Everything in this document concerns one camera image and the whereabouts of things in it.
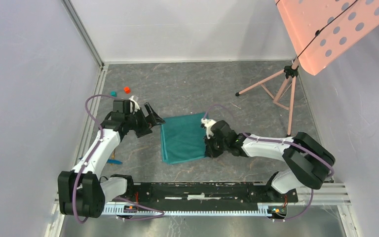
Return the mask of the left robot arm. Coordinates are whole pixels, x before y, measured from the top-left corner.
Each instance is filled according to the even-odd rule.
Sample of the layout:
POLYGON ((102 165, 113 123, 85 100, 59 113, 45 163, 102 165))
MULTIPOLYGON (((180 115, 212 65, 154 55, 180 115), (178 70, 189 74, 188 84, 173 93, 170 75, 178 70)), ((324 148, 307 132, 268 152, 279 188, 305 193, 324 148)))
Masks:
POLYGON ((130 201, 136 194, 130 175, 114 174, 101 182, 107 161, 129 131, 140 138, 152 133, 152 128, 165 124, 150 106, 145 112, 133 97, 113 101, 113 109, 99 124, 94 142, 82 159, 70 171, 62 171, 57 179, 59 208, 83 223, 87 218, 101 216, 105 204, 115 198, 130 201))

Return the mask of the teal cloth napkin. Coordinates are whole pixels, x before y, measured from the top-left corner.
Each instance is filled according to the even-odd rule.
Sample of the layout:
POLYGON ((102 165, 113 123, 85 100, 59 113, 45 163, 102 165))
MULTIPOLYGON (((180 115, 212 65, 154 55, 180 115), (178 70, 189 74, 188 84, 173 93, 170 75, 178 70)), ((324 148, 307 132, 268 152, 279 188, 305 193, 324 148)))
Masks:
POLYGON ((165 118, 160 128, 162 161, 179 164, 205 158, 204 113, 165 118))

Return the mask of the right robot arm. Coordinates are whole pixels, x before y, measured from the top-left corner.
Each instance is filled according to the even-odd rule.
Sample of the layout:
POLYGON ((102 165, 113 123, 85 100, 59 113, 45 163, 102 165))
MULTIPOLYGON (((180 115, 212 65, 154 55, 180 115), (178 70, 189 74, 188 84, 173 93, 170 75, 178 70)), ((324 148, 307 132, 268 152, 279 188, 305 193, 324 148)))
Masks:
POLYGON ((267 183, 265 195, 279 201, 287 192, 301 186, 312 190, 322 187, 334 175, 334 156, 310 135, 298 132, 284 138, 261 137, 251 133, 236 133, 224 120, 201 119, 206 130, 206 156, 217 158, 225 152, 235 157, 263 157, 280 160, 288 169, 277 172, 267 183))

